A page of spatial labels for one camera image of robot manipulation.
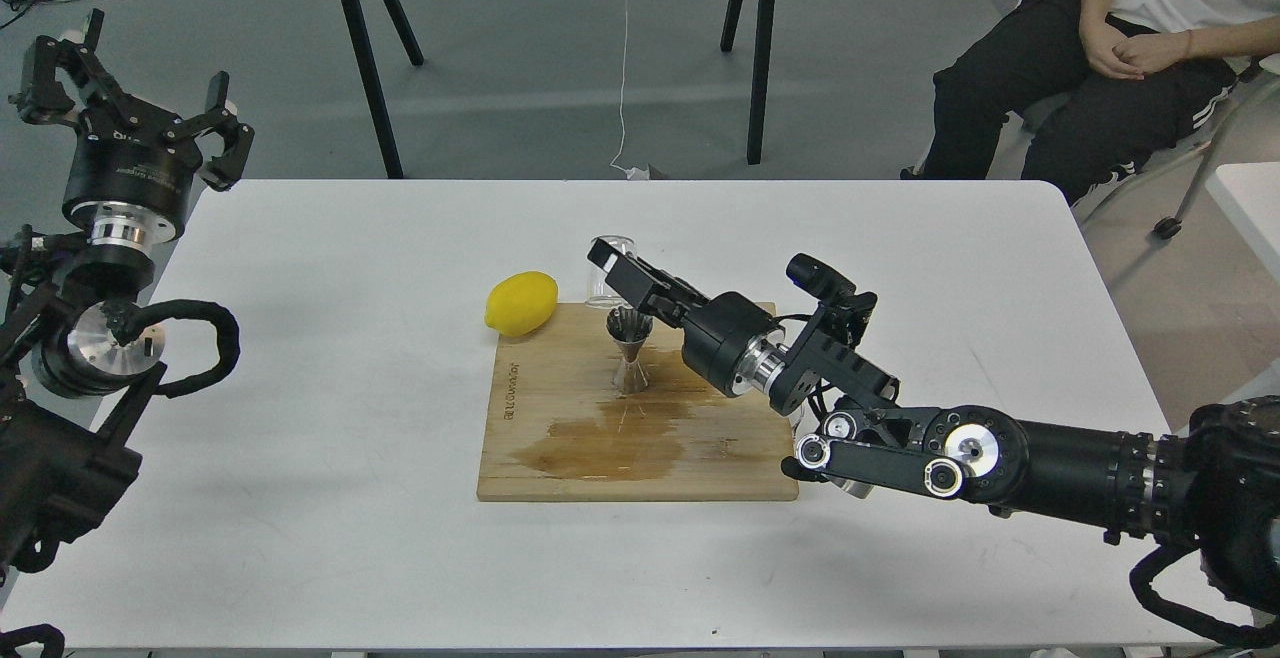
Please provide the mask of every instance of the brown stain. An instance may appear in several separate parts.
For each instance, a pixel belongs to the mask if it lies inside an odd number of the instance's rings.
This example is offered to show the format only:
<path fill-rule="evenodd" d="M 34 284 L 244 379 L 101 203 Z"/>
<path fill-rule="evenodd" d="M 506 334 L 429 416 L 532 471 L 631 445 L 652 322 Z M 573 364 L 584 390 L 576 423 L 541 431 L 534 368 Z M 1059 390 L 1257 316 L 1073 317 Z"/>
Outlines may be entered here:
<path fill-rule="evenodd" d="M 684 365 L 680 351 L 645 349 L 640 361 L 649 375 L 648 389 L 600 399 L 593 417 L 553 421 L 547 435 L 512 456 L 527 469 L 563 480 L 667 477 L 685 454 L 676 426 L 694 417 L 690 402 L 704 405 L 708 389 Z"/>

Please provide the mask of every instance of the metal jigger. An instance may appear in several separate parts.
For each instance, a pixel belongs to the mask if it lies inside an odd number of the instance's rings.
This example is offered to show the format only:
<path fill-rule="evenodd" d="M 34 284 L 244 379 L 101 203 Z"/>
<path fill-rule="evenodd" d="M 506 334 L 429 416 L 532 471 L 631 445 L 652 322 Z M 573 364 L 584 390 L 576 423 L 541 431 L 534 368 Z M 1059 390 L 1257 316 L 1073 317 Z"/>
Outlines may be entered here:
<path fill-rule="evenodd" d="M 623 396 L 649 388 L 649 376 L 644 375 L 644 367 L 640 366 L 640 347 L 653 330 L 653 319 L 635 309 L 618 306 L 609 311 L 604 326 L 618 351 L 622 351 L 622 364 L 613 371 L 613 387 Z"/>

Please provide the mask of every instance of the person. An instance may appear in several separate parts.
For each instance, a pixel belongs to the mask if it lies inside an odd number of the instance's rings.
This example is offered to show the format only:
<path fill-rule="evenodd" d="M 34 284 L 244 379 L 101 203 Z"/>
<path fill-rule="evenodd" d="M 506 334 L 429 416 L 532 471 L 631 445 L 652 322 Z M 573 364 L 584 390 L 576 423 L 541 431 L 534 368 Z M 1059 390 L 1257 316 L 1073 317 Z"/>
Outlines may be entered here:
<path fill-rule="evenodd" d="M 1236 81 L 1224 58 L 1271 52 L 1280 0 L 1023 0 L 933 76 L 933 143 L 902 178 L 986 178 L 1010 111 L 1069 93 L 1021 178 L 1074 204 L 1203 125 Z"/>

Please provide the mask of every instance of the white table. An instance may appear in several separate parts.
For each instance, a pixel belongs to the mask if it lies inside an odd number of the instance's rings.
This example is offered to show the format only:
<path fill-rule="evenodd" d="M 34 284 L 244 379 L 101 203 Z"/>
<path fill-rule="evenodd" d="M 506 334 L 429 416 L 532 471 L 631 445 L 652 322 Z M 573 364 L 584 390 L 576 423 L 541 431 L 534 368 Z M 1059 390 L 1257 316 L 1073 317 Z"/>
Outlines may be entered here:
<path fill-rule="evenodd" d="M 247 181 L 201 198 L 155 294 L 229 307 L 237 371 L 155 399 L 129 443 L 142 476 L 0 620 L 77 648 L 1201 643 L 1129 594 L 1151 542 L 1038 516 L 822 485 L 794 503 L 477 502 L 485 294 L 536 269 L 580 301 L 604 233 L 783 312 L 813 309 L 792 253 L 831 262 L 879 294 L 860 353 L 902 378 L 905 406 L 1165 431 L 1043 184 Z M 198 324 L 166 351 L 173 376 L 212 361 Z M 1220 607 L 1184 567 L 1157 589 Z"/>
<path fill-rule="evenodd" d="M 1217 166 L 1204 187 L 1271 277 L 1280 282 L 1280 163 L 1229 163 Z M 1276 393 L 1280 393 L 1280 358 L 1224 402 Z"/>

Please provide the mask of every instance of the hand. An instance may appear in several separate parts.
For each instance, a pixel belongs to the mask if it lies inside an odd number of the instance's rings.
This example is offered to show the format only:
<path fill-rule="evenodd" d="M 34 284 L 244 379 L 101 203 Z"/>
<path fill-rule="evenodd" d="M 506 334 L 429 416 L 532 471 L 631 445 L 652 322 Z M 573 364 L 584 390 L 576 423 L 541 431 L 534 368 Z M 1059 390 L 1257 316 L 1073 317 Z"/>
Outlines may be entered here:
<path fill-rule="evenodd" d="M 1138 67 L 1144 74 L 1160 73 L 1166 67 L 1187 58 L 1188 35 L 1151 33 L 1134 35 L 1115 44 L 1111 51 L 1129 65 Z"/>
<path fill-rule="evenodd" d="M 1120 33 L 1120 29 L 1102 20 L 1080 23 L 1080 42 L 1084 44 L 1084 55 L 1089 58 L 1089 67 L 1107 78 L 1142 79 L 1143 70 L 1115 52 L 1117 44 L 1126 42 L 1126 40 L 1129 38 Z"/>

